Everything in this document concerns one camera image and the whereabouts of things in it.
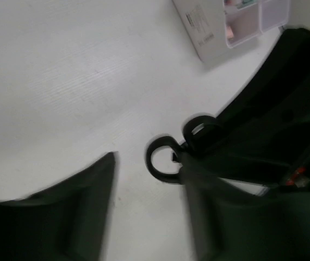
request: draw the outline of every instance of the white box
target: white box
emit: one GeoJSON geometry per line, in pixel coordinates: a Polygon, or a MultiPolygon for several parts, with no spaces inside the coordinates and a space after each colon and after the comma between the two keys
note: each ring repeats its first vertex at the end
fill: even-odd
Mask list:
{"type": "Polygon", "coordinates": [[[288,22],[290,0],[256,0],[238,9],[224,0],[173,0],[202,61],[288,22]],[[226,37],[227,24],[234,38],[226,37]]]}

